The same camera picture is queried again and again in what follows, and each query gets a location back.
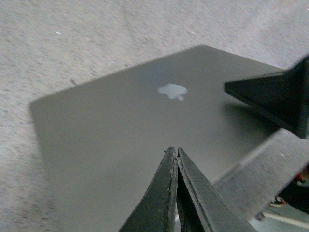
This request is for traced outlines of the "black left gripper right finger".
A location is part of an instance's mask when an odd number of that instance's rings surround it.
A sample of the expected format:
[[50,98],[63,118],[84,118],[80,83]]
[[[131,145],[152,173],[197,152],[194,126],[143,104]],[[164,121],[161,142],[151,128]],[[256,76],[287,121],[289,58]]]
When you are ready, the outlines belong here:
[[308,137],[308,56],[281,72],[226,82],[224,90],[297,137]]

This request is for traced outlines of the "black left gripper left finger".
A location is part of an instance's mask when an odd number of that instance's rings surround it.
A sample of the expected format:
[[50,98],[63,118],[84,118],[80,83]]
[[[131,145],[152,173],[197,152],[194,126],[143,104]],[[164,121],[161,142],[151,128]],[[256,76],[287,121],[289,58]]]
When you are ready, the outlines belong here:
[[164,154],[141,201],[127,218],[121,232],[173,232],[178,188],[175,148]]

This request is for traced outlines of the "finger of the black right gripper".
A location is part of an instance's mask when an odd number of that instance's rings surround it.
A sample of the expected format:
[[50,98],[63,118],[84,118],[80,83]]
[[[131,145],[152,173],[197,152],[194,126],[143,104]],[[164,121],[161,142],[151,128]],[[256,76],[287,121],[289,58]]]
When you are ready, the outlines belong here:
[[178,149],[177,204],[182,232],[255,232],[256,229],[227,207],[213,185]]

